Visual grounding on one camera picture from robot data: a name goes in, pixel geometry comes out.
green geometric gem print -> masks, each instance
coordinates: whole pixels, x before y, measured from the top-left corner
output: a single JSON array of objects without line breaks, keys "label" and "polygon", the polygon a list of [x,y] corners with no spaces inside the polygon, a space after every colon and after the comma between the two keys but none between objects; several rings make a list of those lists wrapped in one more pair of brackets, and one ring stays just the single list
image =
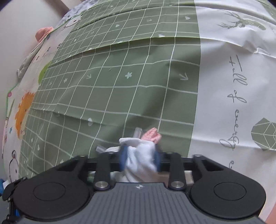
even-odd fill
[{"label": "green geometric gem print", "polygon": [[251,130],[252,140],[262,150],[276,149],[276,123],[261,119]]}]

printed arrow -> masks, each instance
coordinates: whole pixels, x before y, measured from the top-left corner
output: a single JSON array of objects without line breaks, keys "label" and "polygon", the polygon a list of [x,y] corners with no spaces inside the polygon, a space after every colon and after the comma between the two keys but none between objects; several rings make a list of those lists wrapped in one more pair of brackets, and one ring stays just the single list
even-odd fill
[{"label": "printed arrow", "polygon": [[184,73],[184,75],[181,75],[181,74],[179,74],[179,75],[180,75],[180,77],[181,77],[180,80],[184,80],[184,81],[189,80],[189,78],[188,78],[186,72]]}]

white wall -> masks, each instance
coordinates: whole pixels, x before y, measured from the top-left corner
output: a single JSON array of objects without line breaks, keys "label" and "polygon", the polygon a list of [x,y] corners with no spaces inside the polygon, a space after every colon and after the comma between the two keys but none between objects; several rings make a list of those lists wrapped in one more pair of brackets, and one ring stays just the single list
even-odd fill
[{"label": "white wall", "polygon": [[[0,11],[0,149],[6,118],[6,94],[17,84],[16,70],[37,45],[36,32],[66,14],[58,0],[12,0]],[[3,177],[0,158],[0,178]]]}]

silver screw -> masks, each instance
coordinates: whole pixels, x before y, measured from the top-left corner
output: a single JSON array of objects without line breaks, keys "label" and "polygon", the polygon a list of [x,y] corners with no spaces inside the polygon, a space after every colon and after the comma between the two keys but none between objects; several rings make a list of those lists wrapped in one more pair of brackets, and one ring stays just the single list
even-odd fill
[{"label": "silver screw", "polygon": [[95,183],[95,187],[103,189],[108,187],[108,183],[105,181],[98,181],[97,183]]},{"label": "silver screw", "polygon": [[177,181],[171,182],[171,186],[174,188],[182,188],[184,187],[184,183],[177,180]]}]

black circular joint cover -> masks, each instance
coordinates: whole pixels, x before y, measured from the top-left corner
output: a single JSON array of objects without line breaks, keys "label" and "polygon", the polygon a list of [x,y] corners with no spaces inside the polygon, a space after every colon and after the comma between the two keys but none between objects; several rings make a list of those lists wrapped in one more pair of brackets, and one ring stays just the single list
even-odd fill
[{"label": "black circular joint cover", "polygon": [[81,209],[89,198],[84,182],[72,172],[45,172],[20,183],[13,200],[20,213],[34,220],[55,220]]},{"label": "black circular joint cover", "polygon": [[258,182],[232,170],[209,172],[194,183],[190,197],[203,212],[230,220],[258,214],[266,201]]}]

